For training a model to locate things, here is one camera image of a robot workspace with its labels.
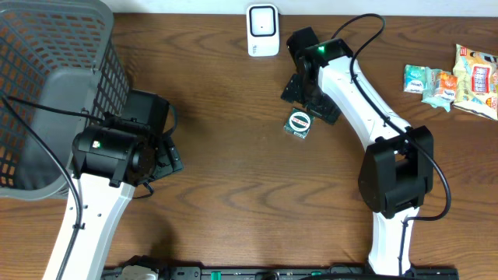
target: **white background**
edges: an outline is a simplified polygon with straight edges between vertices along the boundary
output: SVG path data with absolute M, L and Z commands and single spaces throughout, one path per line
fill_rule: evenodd
M 498 0 L 102 0 L 113 12 L 245 14 L 272 3 L 283 15 L 498 16 Z

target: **gray plastic basket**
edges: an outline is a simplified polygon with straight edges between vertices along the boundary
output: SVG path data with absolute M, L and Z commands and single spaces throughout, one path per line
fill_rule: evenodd
M 119 114 L 129 85 L 110 41 L 113 24 L 97 0 L 0 0 L 0 93 L 98 117 Z M 88 121 L 13 107 L 69 166 L 72 140 Z M 67 195 L 55 164 L 3 105 L 0 172 L 0 197 Z

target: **green square package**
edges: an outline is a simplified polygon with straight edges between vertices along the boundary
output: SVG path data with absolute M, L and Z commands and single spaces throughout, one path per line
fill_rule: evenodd
M 313 124 L 313 119 L 313 116 L 294 108 L 283 129 L 305 139 L 310 131 L 311 124 Z

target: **white circle logo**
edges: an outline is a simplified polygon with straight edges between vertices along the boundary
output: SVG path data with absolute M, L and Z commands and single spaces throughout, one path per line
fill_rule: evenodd
M 289 118 L 290 127 L 297 132 L 306 131 L 310 127 L 310 122 L 310 117 L 303 112 L 296 112 Z

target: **wooden tabletop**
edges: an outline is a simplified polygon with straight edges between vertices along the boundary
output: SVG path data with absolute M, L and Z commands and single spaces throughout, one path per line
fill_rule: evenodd
M 312 26 L 327 40 L 349 16 L 281 16 L 276 57 L 247 54 L 245 16 L 115 15 L 114 44 L 133 86 L 176 106 L 174 141 L 185 169 L 132 201 L 107 265 L 134 255 L 206 266 L 329 266 L 363 263 L 372 214 L 357 187 L 363 148 L 341 116 L 315 121 L 306 140 L 283 131 L 293 105 L 280 94 L 294 65 L 285 42 Z M 498 19 L 388 17 L 359 57 L 366 77 L 401 117 L 426 125 L 451 185 L 447 218 L 417 222 L 415 265 L 458 268 L 461 279 L 498 278 L 498 124 L 433 109 L 402 92 L 405 65 L 451 71 L 455 44 L 498 54 Z M 365 19 L 340 35 L 353 49 L 377 32 Z M 142 188 L 137 194 L 146 191 Z M 421 215 L 444 206 L 435 175 Z M 65 201 L 2 199 L 0 279 L 39 279 L 57 237 Z

